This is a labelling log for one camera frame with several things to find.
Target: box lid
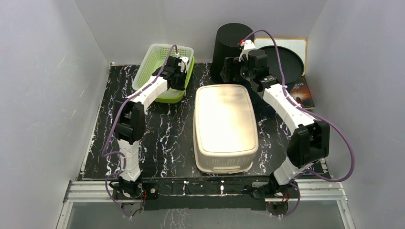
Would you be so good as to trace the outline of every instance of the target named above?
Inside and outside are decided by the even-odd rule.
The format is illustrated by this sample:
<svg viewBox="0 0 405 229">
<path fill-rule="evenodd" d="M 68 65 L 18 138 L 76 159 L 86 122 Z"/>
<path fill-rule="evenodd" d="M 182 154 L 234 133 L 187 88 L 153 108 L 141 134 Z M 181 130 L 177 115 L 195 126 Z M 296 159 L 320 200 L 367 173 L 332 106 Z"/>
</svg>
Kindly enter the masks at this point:
<svg viewBox="0 0 405 229">
<path fill-rule="evenodd" d="M 245 87 L 200 87 L 195 100 L 195 134 L 202 153 L 251 153 L 258 149 L 255 114 Z"/>
</svg>

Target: black round lid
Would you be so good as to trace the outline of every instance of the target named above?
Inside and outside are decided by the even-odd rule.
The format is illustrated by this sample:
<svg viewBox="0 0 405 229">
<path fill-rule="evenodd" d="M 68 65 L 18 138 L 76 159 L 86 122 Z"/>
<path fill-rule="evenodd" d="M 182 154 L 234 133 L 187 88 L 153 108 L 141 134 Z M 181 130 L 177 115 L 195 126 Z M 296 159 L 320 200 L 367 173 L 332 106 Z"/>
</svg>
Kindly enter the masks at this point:
<svg viewBox="0 0 405 229">
<path fill-rule="evenodd" d="M 281 72 L 278 67 L 277 53 L 274 46 L 265 46 L 260 48 L 266 52 L 268 73 L 277 77 L 279 83 L 282 82 Z M 281 66 L 283 68 L 286 83 L 292 83 L 304 73 L 304 63 L 301 58 L 292 50 L 278 46 L 280 53 Z"/>
<path fill-rule="evenodd" d="M 226 46 L 239 48 L 239 42 L 250 34 L 252 29 L 240 23 L 229 23 L 221 26 L 216 34 L 219 42 Z"/>
</svg>

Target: light green plastic basket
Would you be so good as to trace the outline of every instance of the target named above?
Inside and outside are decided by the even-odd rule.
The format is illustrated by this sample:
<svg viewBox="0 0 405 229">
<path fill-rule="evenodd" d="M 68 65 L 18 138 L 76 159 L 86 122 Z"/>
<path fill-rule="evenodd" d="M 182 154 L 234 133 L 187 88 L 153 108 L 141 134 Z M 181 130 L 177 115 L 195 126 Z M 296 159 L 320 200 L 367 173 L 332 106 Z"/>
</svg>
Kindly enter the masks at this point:
<svg viewBox="0 0 405 229">
<path fill-rule="evenodd" d="M 167 53 L 169 53 L 170 47 L 170 44 L 153 44 L 149 47 L 148 52 L 146 53 L 139 67 L 137 75 L 135 76 L 134 82 L 132 83 L 132 87 L 135 90 L 141 88 L 152 76 L 152 73 L 163 65 Z M 188 71 L 184 86 L 187 88 L 192 69 L 194 67 L 194 50 L 184 46 L 177 46 L 177 48 L 181 56 L 186 56 L 191 60 L 187 65 Z M 170 56 L 175 56 L 175 54 L 176 51 L 173 49 Z M 168 91 L 162 93 L 155 101 L 160 103 L 174 104 L 183 98 L 184 92 L 185 91 L 170 88 Z"/>
</svg>

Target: book cover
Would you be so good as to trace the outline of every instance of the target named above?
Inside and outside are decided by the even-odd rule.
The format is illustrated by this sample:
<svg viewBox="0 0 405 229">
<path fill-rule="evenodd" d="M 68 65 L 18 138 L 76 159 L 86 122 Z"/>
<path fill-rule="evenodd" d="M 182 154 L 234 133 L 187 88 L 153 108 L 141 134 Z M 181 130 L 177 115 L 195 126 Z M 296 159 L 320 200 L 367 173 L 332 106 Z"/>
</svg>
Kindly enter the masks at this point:
<svg viewBox="0 0 405 229">
<path fill-rule="evenodd" d="M 306 110 L 314 109 L 314 101 L 312 100 L 311 92 L 309 92 L 308 84 L 304 76 L 293 83 L 289 83 L 287 85 L 287 91 L 297 103 L 301 104 L 302 108 Z"/>
</svg>

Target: beige storage box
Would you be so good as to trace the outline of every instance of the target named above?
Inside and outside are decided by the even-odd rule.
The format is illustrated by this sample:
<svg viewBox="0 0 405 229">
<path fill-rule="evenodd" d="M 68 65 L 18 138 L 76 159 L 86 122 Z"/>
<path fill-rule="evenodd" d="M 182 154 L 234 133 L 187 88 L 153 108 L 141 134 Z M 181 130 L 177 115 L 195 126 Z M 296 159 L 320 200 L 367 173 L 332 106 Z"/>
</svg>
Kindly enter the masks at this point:
<svg viewBox="0 0 405 229">
<path fill-rule="evenodd" d="M 197 167 L 205 173 L 238 173 L 252 167 L 258 137 L 252 102 L 245 87 L 200 87 L 193 121 Z"/>
</svg>

